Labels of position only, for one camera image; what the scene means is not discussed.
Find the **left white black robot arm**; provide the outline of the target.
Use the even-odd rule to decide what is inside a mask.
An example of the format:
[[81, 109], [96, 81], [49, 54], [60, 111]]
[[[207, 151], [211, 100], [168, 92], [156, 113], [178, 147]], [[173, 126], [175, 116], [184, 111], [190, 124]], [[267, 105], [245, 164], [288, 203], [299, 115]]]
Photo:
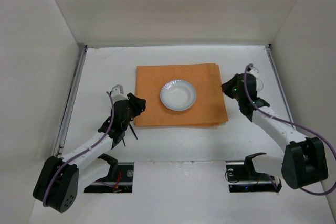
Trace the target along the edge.
[[108, 92], [110, 116], [95, 135], [74, 151], [49, 157], [43, 165], [33, 197], [59, 213], [67, 211], [78, 193], [92, 183], [116, 177], [118, 161], [107, 152], [124, 142], [130, 123], [146, 109], [146, 100], [132, 93]]

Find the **orange cloth napkin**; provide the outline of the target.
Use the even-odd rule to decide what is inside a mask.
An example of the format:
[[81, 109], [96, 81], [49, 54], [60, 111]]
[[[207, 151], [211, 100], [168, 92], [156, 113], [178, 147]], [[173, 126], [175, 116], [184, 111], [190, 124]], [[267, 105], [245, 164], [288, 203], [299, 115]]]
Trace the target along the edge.
[[[135, 118], [136, 126], [217, 126], [228, 121], [219, 65], [138, 66], [135, 95], [146, 100], [145, 111]], [[194, 105], [185, 111], [172, 111], [160, 99], [163, 86], [185, 80], [196, 90]]]

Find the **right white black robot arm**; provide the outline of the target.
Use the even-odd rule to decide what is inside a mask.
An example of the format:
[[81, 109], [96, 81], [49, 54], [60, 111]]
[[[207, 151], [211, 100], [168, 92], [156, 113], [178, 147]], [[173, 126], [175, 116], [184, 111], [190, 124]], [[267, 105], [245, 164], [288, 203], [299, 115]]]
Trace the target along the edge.
[[264, 152], [245, 157], [244, 169], [250, 178], [267, 174], [282, 178], [292, 189], [328, 178], [324, 144], [318, 137], [307, 137], [285, 120], [279, 119], [270, 104], [257, 95], [254, 75], [236, 74], [221, 85], [223, 93], [238, 102], [240, 112], [266, 132], [281, 148], [283, 157]]

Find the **clear plastic plate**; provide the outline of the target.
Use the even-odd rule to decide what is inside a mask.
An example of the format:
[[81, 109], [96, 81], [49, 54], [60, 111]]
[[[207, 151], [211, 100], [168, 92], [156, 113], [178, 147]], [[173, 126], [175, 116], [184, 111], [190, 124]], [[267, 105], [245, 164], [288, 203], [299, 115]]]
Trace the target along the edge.
[[185, 80], [169, 81], [160, 91], [162, 104], [172, 111], [186, 111], [194, 105], [196, 99], [194, 86]]

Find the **clear plastic cup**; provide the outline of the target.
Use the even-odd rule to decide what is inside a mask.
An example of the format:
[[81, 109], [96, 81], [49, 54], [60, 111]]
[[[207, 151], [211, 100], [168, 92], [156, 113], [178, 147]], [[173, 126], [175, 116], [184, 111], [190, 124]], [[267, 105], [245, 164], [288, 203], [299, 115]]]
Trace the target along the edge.
[[264, 88], [264, 84], [262, 82], [262, 80], [259, 77], [256, 77], [256, 90], [257, 92], [261, 92], [262, 89]]

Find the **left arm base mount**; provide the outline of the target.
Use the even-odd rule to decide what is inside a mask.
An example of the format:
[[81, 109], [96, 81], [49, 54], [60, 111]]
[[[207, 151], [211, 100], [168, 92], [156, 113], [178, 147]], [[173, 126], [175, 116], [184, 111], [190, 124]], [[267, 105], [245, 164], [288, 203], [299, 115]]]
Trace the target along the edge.
[[105, 177], [99, 178], [84, 189], [88, 194], [125, 194], [132, 193], [134, 163], [119, 163], [118, 160], [108, 154], [98, 157], [103, 164], [109, 164], [109, 170]]

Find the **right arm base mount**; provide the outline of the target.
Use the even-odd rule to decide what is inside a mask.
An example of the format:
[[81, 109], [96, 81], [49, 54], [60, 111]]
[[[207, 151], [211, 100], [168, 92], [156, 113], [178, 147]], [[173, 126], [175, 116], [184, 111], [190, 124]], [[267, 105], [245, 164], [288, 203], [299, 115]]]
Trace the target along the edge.
[[253, 160], [260, 156], [267, 155], [259, 152], [246, 156], [242, 161], [226, 163], [225, 179], [230, 193], [279, 193], [281, 191], [280, 178], [255, 170]]

